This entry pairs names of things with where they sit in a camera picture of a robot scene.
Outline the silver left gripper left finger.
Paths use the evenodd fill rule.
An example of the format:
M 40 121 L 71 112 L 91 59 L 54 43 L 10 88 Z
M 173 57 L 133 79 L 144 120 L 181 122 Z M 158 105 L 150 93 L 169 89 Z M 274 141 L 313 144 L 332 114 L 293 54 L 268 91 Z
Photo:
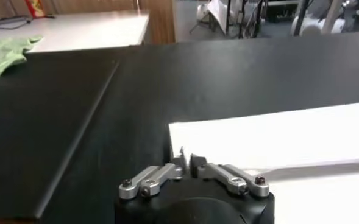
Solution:
M 183 148 L 164 166 L 148 166 L 133 178 L 122 181 L 119 185 L 119 198 L 132 200 L 138 194 L 153 197 L 160 193 L 160 188 L 168 180 L 181 180 L 186 174 L 186 158 Z

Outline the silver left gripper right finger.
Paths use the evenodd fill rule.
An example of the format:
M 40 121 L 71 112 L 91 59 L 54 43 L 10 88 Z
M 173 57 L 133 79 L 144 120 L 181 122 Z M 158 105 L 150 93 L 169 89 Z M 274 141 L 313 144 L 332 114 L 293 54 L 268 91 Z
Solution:
M 252 175 L 231 164 L 209 163 L 206 157 L 192 154 L 190 156 L 190 173 L 193 178 L 214 179 L 222 183 L 228 192 L 235 195 L 243 195 L 247 192 L 256 197 L 270 195 L 269 183 L 265 177 Z

